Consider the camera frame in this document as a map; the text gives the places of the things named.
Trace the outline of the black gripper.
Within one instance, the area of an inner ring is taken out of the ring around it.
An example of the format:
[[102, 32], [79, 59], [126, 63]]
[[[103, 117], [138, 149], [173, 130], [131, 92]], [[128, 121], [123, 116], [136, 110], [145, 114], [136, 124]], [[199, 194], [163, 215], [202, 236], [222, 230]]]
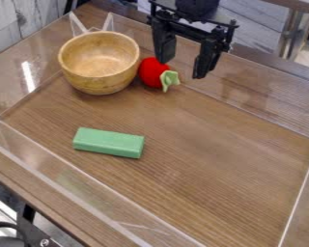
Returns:
[[[237, 21], [219, 12], [219, 0], [147, 1], [150, 3], [149, 20], [151, 20], [154, 54], [161, 64], [174, 57], [174, 32], [193, 41], [198, 41], [203, 37], [209, 38], [201, 42], [191, 75], [194, 79], [203, 78], [214, 69], [221, 48], [223, 51], [229, 50], [234, 30], [238, 28]], [[213, 28], [209, 31], [198, 30], [191, 25], [183, 24], [182, 21], [189, 24], [211, 24]]]

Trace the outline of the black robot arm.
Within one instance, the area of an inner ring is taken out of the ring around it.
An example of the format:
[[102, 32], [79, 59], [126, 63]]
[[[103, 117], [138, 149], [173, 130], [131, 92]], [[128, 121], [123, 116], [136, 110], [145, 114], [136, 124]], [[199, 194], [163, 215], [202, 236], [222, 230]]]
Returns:
[[219, 0], [147, 0], [154, 55], [161, 64], [174, 58], [175, 37], [194, 42], [199, 53], [194, 59], [194, 79], [201, 79], [215, 67], [219, 55], [230, 49], [237, 20], [217, 12]]

